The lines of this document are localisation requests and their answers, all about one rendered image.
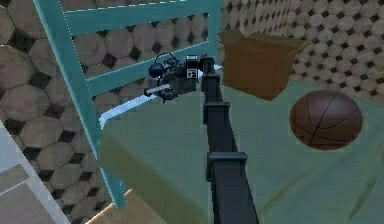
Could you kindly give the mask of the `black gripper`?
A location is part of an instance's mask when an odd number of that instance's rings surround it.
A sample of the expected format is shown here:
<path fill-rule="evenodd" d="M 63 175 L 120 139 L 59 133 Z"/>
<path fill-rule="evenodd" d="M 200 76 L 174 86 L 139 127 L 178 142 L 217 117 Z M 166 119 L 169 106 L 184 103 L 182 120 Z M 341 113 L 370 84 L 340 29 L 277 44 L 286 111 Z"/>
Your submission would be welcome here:
<path fill-rule="evenodd" d="M 161 53 L 155 57 L 155 64 L 158 64 L 160 56 L 167 55 L 162 61 L 163 65 L 169 66 L 165 73 L 159 79 L 159 85 L 154 88 L 145 88 L 144 95 L 151 96 L 155 92 L 159 92 L 159 96 L 164 100 L 172 100 L 179 95 L 186 94 L 196 90 L 198 80 L 198 70 L 188 69 L 183 63 L 175 64 L 175 57 L 171 52 Z"/>

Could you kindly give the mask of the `teal bed with green cover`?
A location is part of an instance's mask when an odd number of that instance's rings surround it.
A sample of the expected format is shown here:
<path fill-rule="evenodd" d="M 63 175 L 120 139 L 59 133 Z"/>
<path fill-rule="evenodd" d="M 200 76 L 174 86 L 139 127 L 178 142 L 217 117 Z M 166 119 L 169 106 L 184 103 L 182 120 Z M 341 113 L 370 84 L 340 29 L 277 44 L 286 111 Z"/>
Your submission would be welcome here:
<path fill-rule="evenodd" d="M 384 224 L 384 0 L 276 1 L 240 8 L 231 29 L 310 41 L 272 101 L 223 84 L 223 0 L 63 9 L 33 0 L 90 146 L 118 208 L 133 190 L 166 224 L 214 224 L 200 88 L 147 97 L 161 53 L 215 60 L 259 224 Z M 290 128 L 315 90 L 351 97 L 363 115 L 348 146 L 321 151 Z"/>

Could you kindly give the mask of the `brown cardboard box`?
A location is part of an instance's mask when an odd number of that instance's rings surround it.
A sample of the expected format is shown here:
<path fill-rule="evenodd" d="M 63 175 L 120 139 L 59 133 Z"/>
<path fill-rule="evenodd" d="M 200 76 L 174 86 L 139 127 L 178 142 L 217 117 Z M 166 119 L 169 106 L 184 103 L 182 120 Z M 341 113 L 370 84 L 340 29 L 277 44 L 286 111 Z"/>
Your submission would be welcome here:
<path fill-rule="evenodd" d="M 244 35 L 239 29 L 218 36 L 225 51 L 223 84 L 267 101 L 286 88 L 297 54 L 311 44 L 257 32 Z"/>

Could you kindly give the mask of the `light wooden table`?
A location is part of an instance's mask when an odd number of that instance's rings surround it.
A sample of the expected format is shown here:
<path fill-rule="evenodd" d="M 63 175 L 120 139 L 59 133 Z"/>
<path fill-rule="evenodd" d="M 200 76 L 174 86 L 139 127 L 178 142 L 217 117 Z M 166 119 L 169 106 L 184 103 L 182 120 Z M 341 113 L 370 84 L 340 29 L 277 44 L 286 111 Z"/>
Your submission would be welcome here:
<path fill-rule="evenodd" d="M 133 190 L 124 197 L 127 204 L 117 209 L 114 203 L 93 216 L 86 224 L 166 224 Z"/>

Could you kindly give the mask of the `brown basketball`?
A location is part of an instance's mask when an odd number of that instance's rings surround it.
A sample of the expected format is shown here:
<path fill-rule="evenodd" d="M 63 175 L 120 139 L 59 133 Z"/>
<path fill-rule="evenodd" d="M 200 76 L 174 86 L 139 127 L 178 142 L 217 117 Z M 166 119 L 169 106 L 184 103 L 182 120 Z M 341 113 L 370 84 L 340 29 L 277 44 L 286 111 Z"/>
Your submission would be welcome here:
<path fill-rule="evenodd" d="M 332 90 L 315 90 L 294 103 L 289 123 L 294 136 L 304 145 L 333 151 L 358 137 L 363 115 L 351 97 Z"/>

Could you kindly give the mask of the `white panelled door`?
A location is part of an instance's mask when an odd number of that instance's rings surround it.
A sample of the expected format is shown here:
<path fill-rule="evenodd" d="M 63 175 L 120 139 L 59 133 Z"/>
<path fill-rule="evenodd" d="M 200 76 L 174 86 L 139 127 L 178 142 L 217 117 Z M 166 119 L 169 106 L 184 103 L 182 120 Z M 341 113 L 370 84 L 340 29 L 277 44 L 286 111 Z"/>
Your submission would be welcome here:
<path fill-rule="evenodd" d="M 0 224 L 70 224 L 1 121 Z"/>

